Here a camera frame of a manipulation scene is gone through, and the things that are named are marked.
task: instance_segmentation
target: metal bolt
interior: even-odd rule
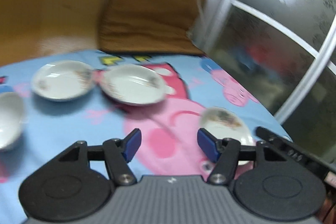
[[[222,174],[213,174],[210,177],[210,182],[213,184],[222,184],[226,180],[226,177]]]
[[[132,182],[134,182],[135,178],[129,174],[122,174],[119,176],[118,180],[122,183],[122,184],[130,184]]]

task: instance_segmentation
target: brown cushion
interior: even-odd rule
[[[109,0],[98,26],[100,48],[202,54],[186,36],[198,14],[196,0]]]

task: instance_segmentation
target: ceramic dish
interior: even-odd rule
[[[22,98],[15,92],[0,94],[0,150],[10,150],[19,139],[25,123]]]
[[[201,116],[199,123],[218,139],[232,138],[240,141],[241,145],[253,145],[253,138],[246,124],[234,113],[221,107],[207,108]],[[244,165],[248,161],[239,161]]]
[[[166,98],[165,81],[155,71],[139,65],[118,65],[107,70],[102,90],[127,105],[148,105]]]
[[[93,68],[72,60],[44,65],[31,81],[31,88],[36,94],[52,101],[76,99],[94,86]]]

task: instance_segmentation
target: cartoon tablecloth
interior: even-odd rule
[[[98,82],[109,66],[143,65],[162,75],[167,99],[146,107],[114,105],[98,86],[70,102],[51,102],[33,94],[33,74],[48,62],[65,59],[91,65]],[[27,111],[27,124],[16,148],[0,152],[1,224],[25,220],[17,197],[21,182],[77,140],[99,145],[110,138],[123,138],[137,127],[142,131],[142,145],[129,165],[138,179],[144,174],[201,174],[206,178],[212,163],[196,140],[205,108],[218,106],[234,112],[252,134],[257,126],[262,126],[288,136],[258,100],[206,57],[111,56],[96,50],[80,51],[1,67],[0,85],[13,87],[24,98]],[[91,168],[107,176],[103,162],[92,162]]]

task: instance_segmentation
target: ribbed gray surface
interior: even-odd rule
[[[29,219],[25,224],[46,224]],[[144,176],[133,186],[120,187],[92,216],[71,224],[264,224],[267,221],[242,209],[221,186],[200,176]],[[316,218],[293,223],[318,224]]]

